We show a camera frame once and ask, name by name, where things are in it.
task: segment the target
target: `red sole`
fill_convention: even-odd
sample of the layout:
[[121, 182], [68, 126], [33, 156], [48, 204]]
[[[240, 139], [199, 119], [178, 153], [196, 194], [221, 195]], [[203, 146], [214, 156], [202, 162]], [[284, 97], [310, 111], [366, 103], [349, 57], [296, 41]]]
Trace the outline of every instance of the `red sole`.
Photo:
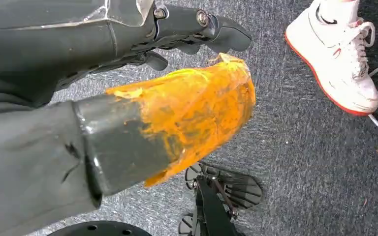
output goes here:
[[341, 106], [338, 102], [336, 102], [330, 95], [328, 95], [328, 93], [324, 90], [324, 88], [322, 87], [321, 85], [321, 82], [319, 81], [319, 78], [318, 76], [316, 75], [316, 72], [315, 72], [315, 69], [314, 67], [309, 63], [309, 61], [304, 57], [302, 56], [298, 50], [296, 50], [292, 44], [290, 43], [289, 39], [287, 38], [287, 35], [286, 35], [286, 32], [284, 33], [284, 38], [287, 42], [287, 44], [289, 45], [289, 47], [306, 63], [308, 64], [308, 66], [311, 68], [311, 71], [312, 73], [314, 74], [314, 77], [316, 79], [316, 82], [318, 83], [319, 87], [321, 88], [321, 90], [324, 92], [325, 96], [327, 96], [336, 106], [338, 106], [339, 108], [341, 108], [343, 111], [347, 112], [347, 113], [350, 113], [352, 115], [355, 115], [355, 116], [368, 116], [372, 113], [366, 113], [366, 112], [358, 112], [358, 111], [353, 111], [353, 110], [350, 110], [350, 109], [347, 109], [343, 106]]

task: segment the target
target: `silver joint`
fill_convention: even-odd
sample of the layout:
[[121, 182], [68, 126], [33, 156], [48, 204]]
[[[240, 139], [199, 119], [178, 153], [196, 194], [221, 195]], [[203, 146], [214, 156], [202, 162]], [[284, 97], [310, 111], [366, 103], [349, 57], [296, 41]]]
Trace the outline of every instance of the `silver joint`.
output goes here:
[[166, 18], [166, 11], [163, 10], [163, 9], [156, 9], [154, 10], [154, 16], [156, 17], [156, 19], [164, 19]]
[[196, 20], [202, 27], [207, 27], [209, 24], [209, 18], [205, 11], [199, 10], [196, 15]]

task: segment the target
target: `transparent plastic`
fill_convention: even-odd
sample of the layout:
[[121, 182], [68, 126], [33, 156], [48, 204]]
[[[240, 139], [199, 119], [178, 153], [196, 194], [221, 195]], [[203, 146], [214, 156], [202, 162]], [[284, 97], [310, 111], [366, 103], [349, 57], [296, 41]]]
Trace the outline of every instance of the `transparent plastic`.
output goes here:
[[154, 0], [0, 0], [0, 29], [72, 27], [111, 21], [144, 25]]

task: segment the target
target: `robotic hand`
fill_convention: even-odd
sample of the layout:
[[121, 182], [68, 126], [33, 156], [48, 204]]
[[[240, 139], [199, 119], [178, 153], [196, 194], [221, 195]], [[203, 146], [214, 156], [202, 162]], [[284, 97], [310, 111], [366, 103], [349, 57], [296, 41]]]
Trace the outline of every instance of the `robotic hand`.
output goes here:
[[55, 91], [127, 64], [163, 70], [156, 48], [243, 51], [251, 39], [230, 19], [154, 0], [0, 0], [0, 236], [97, 209], [170, 163], [140, 124], [121, 126], [137, 107], [105, 94], [42, 108]]

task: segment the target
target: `gray carpet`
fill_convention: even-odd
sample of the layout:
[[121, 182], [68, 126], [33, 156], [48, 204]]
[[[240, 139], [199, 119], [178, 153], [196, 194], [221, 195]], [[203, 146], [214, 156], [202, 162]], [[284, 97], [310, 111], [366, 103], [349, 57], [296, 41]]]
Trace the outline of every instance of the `gray carpet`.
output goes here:
[[[249, 30], [254, 44], [243, 53], [256, 88], [254, 117], [206, 162], [254, 176], [265, 202], [241, 211], [237, 227], [248, 236], [378, 236], [378, 129], [368, 118], [345, 114], [317, 86], [310, 69], [286, 45], [286, 26], [310, 0], [166, 0], [232, 18]], [[378, 29], [378, 0], [363, 1], [360, 15]], [[367, 50], [378, 66], [377, 42]], [[203, 48], [188, 56], [160, 52], [170, 60], [164, 72], [128, 66], [89, 76], [58, 92], [54, 101], [78, 100], [108, 87], [146, 80], [183, 67], [205, 66], [216, 55]], [[378, 87], [378, 75], [374, 77]], [[154, 236], [177, 235], [193, 195], [182, 174], [167, 183], [141, 185], [106, 198], [99, 211], [79, 215], [32, 235], [44, 236], [70, 224], [118, 220]]]

